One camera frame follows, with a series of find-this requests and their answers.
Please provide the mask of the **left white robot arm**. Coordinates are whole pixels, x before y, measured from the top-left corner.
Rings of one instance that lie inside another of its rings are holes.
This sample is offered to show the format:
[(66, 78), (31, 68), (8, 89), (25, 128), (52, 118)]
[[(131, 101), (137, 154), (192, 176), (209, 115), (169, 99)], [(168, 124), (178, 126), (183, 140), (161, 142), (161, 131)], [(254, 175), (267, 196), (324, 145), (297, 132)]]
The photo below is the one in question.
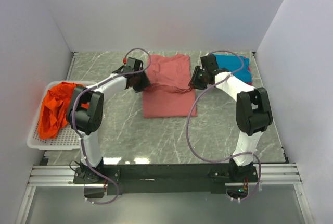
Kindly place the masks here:
[(76, 86), (67, 110), (67, 122), (79, 135), (81, 163), (89, 166), (85, 172), (91, 183), (99, 183), (104, 177), (103, 163), (97, 130), (102, 117), (104, 102), (116, 93), (132, 88), (136, 93), (150, 86), (150, 81), (139, 59), (128, 57), (123, 66), (93, 85)]

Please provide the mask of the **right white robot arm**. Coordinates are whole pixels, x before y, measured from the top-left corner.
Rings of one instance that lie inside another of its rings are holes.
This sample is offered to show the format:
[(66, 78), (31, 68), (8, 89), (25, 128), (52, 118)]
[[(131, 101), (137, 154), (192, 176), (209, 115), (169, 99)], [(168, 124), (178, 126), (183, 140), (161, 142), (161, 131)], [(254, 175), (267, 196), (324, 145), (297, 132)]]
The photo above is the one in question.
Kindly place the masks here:
[(236, 102), (239, 137), (235, 151), (228, 158), (228, 176), (239, 182), (256, 172), (253, 159), (257, 145), (272, 124), (273, 116), (267, 90), (255, 88), (236, 77), (236, 73), (247, 69), (245, 59), (230, 51), (223, 57), (235, 57), (239, 63), (234, 69), (224, 67), (219, 61), (219, 52), (210, 52), (200, 58), (201, 65), (195, 67), (189, 86), (204, 93), (218, 88)]

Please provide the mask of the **salmon pink t-shirt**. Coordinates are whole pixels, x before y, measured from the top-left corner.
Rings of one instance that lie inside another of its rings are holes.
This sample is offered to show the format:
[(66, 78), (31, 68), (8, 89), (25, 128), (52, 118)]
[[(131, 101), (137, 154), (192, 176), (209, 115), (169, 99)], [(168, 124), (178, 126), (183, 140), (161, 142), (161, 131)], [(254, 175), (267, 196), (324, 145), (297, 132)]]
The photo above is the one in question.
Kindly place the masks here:
[(195, 108), (190, 111), (196, 91), (189, 87), (191, 72), (188, 55), (152, 55), (146, 75), (150, 86), (143, 91), (144, 118), (197, 116)]

